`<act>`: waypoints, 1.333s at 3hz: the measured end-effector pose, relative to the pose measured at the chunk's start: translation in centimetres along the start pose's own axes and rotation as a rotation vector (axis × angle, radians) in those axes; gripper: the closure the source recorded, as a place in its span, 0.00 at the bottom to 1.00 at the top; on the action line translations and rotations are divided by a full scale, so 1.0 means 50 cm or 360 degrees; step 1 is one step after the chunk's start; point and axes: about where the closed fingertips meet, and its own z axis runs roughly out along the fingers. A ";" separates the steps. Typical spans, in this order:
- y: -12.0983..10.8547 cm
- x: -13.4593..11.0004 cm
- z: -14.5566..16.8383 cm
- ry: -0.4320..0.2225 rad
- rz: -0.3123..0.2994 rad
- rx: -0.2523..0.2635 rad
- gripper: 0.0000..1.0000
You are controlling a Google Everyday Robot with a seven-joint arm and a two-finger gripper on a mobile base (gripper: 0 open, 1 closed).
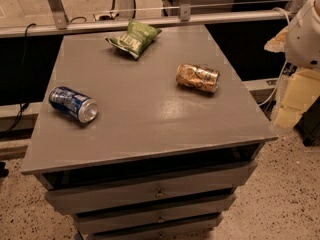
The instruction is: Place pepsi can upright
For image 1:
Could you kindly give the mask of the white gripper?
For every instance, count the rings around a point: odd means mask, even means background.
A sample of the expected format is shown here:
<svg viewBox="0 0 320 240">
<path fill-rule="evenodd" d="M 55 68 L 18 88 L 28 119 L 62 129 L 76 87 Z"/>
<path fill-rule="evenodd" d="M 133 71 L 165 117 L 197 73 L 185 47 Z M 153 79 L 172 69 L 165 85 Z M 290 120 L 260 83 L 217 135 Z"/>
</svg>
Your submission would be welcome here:
<svg viewBox="0 0 320 240">
<path fill-rule="evenodd" d="M 289 77 L 273 119 L 278 127 L 293 128 L 320 96 L 320 0 L 307 0 L 288 27 L 271 38 L 264 49 L 285 51 L 289 63 L 304 67 Z"/>
</svg>

